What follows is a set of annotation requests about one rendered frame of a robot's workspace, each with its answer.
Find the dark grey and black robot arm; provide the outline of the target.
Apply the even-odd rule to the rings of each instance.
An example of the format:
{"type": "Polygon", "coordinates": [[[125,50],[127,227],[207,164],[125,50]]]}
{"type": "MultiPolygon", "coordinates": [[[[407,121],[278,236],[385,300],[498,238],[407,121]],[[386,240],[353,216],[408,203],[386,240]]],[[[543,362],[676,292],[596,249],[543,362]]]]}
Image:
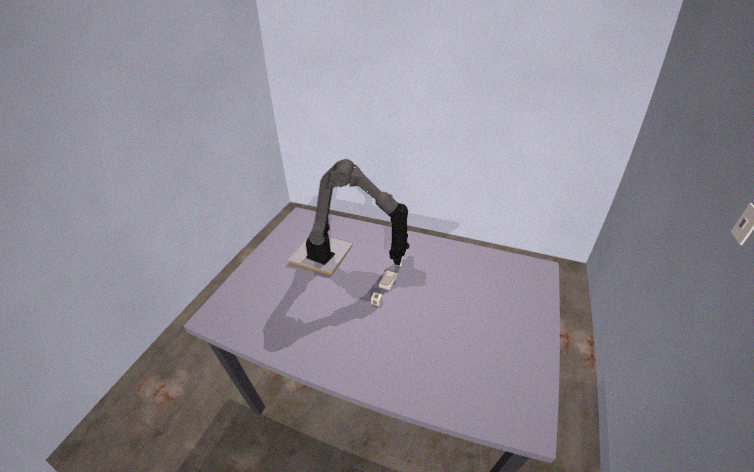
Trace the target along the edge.
{"type": "Polygon", "coordinates": [[[351,160],[340,160],[333,167],[320,180],[315,221],[306,240],[306,258],[325,265],[335,255],[330,251],[328,235],[330,229],[328,216],[333,187],[343,187],[348,184],[350,184],[349,187],[359,186],[375,199],[379,208],[391,217],[392,237],[406,238],[408,216],[406,205],[398,203],[391,194],[381,192],[351,160]]]}

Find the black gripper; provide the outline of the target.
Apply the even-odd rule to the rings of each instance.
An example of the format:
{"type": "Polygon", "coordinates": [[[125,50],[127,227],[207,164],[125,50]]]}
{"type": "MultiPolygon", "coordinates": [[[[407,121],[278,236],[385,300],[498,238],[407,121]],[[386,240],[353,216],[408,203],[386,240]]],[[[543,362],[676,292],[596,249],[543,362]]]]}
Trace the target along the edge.
{"type": "Polygon", "coordinates": [[[407,243],[407,238],[408,234],[404,239],[395,239],[392,237],[391,250],[389,251],[389,255],[390,259],[393,259],[395,265],[400,265],[402,256],[405,255],[406,249],[408,249],[410,246],[409,243],[407,243]]]}

